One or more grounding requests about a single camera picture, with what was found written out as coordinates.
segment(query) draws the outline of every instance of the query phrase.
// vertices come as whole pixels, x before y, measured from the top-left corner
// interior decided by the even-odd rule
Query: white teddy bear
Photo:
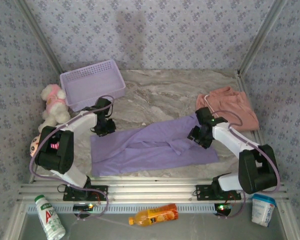
[[[44,123],[38,127],[39,133],[45,126],[56,126],[70,120],[68,106],[66,105],[66,92],[57,84],[49,84],[41,92],[41,98],[46,101],[46,108],[42,113]]]

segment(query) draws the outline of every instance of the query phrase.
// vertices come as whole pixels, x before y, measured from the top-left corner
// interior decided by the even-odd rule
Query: patterned wallpaper
[[[300,0],[288,1],[244,79],[300,225]]]
[[[29,180],[29,146],[44,108],[40,92],[57,79],[13,0],[0,0],[0,240],[19,184]]]
[[[64,70],[238,69],[273,0],[25,0]]]

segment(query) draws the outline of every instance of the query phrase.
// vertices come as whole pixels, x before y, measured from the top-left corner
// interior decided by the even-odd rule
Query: yellow label
[[[148,209],[147,212],[150,224],[178,219],[177,208],[170,206]]]

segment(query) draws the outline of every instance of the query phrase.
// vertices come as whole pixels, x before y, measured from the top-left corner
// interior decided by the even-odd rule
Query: plastic bottle
[[[46,200],[44,195],[39,195],[35,199],[36,210],[47,240],[59,240],[66,230],[54,210],[54,207]]]
[[[146,227],[160,222],[177,220],[178,217],[177,206],[175,204],[169,204],[158,208],[140,211],[134,217],[129,217],[129,224],[137,224],[139,226]]]

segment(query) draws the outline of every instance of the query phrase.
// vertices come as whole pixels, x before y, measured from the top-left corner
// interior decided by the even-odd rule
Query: white bottle
[[[35,199],[36,210],[47,240],[59,240],[66,230],[54,210],[54,207],[46,200],[44,195],[39,195]]]

